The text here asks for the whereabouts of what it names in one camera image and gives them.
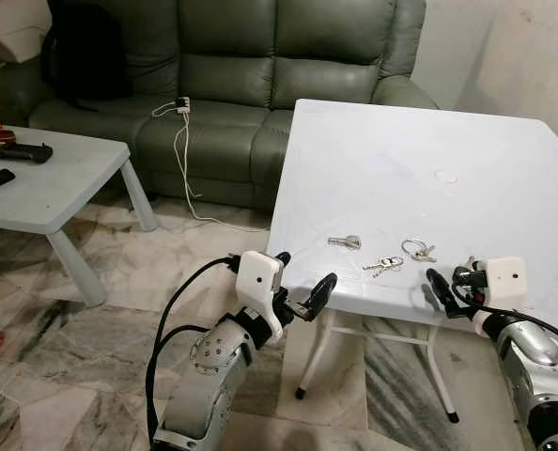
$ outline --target tiled floor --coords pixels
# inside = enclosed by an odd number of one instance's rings
[[[108,302],[95,308],[80,303],[44,238],[0,230],[0,451],[146,450],[145,366],[161,309],[203,263],[262,250],[268,237],[194,221],[181,201],[167,198],[153,203],[162,227],[143,233],[129,205],[125,196],[100,194],[65,228],[108,289]],[[198,210],[241,226],[271,219],[205,204]],[[234,310],[234,281],[225,269],[210,271],[170,322],[210,325]],[[413,327],[338,317],[369,330]],[[423,356],[405,344],[334,335],[306,399],[296,400],[316,327],[295,321],[287,339],[260,352],[233,403],[222,451],[524,449],[487,341],[456,331],[439,336],[439,364],[461,416],[453,426]],[[180,336],[161,355],[159,408],[193,340]]]

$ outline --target white plastic table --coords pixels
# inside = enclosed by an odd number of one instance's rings
[[[98,305],[106,291],[62,230],[106,181],[120,169],[129,196],[145,231],[158,221],[131,165],[125,143],[44,130],[7,127],[20,144],[54,150],[44,164],[0,160],[16,178],[0,186],[0,228],[46,235],[85,303]]]
[[[330,246],[358,235],[362,248]],[[405,239],[436,246],[435,264],[413,261]],[[325,315],[304,371],[303,396],[332,331],[426,346],[439,394],[456,412],[434,356],[448,326],[422,285],[434,267],[446,277],[471,255],[523,257],[523,310],[558,327],[558,138],[538,120],[448,111],[300,100],[291,126],[267,252],[292,255],[283,285],[305,292],[328,272],[338,283],[328,306],[429,325],[427,340],[333,325]],[[379,257],[402,256],[400,272],[372,278]]]

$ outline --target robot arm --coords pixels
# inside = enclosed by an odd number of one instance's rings
[[[515,311],[526,294],[523,260],[499,258],[474,262],[472,268],[457,267],[453,291],[466,300],[468,305],[464,307],[458,305],[439,273],[427,270],[427,279],[448,318],[469,318],[475,331],[494,343],[520,420],[527,426],[536,450],[558,451],[558,338],[536,323],[554,330],[552,326],[539,320],[532,322]],[[468,291],[467,297],[460,295],[459,287]]]
[[[287,253],[273,258],[246,252],[240,257],[236,290],[244,307],[235,316],[226,314],[195,341],[189,364],[154,434],[152,450],[216,449],[233,396],[257,350],[280,339],[294,316],[312,321],[325,306],[337,276],[330,273],[305,303],[295,303],[281,287],[288,261]]]

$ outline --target green leather sofa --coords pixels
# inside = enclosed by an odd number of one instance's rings
[[[150,117],[176,96],[191,99],[189,179],[200,200],[263,210],[297,99],[436,107],[410,80],[424,0],[97,3],[120,21],[134,95],[73,108],[42,83],[35,59],[0,70],[0,120],[124,141],[159,194],[183,196],[173,150],[182,117]]]

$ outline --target coffee table leg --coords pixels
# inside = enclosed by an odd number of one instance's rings
[[[304,395],[306,395],[306,389],[310,384],[310,380],[313,378],[315,370],[320,363],[320,359],[327,349],[327,345],[329,345],[329,339],[332,337],[332,326],[334,319],[335,310],[327,309],[327,311],[325,312],[325,316],[322,319],[320,341],[318,342],[317,348],[313,351],[312,357],[306,364],[306,369],[304,370],[304,374],[302,375],[302,381],[300,382],[300,385],[298,385],[298,389],[296,390],[295,397],[297,399],[303,399]]]
[[[147,201],[146,193],[144,193],[144,189],[141,187],[141,182],[137,174],[135,174],[130,160],[127,160],[120,167],[120,173],[125,180],[125,185],[127,185],[127,191],[129,192],[132,205],[137,213],[137,218],[139,218],[141,228],[146,232],[158,228],[156,215]]]
[[[77,286],[85,303],[89,306],[100,305],[106,300],[106,290],[98,276],[89,268],[79,252],[72,245],[69,237],[62,230],[47,235],[57,256],[64,265],[70,278]]]
[[[446,389],[446,384],[442,378],[442,373],[438,368],[438,363],[436,362],[435,355],[435,343],[436,336],[438,335],[438,326],[429,326],[429,337],[427,338],[427,360],[429,361],[429,369],[433,376],[436,385],[438,386],[438,394],[442,399],[442,404],[448,415],[448,419],[451,423],[458,423],[458,414],[455,411],[455,406],[452,405],[452,400],[450,395],[448,395],[448,390]]]

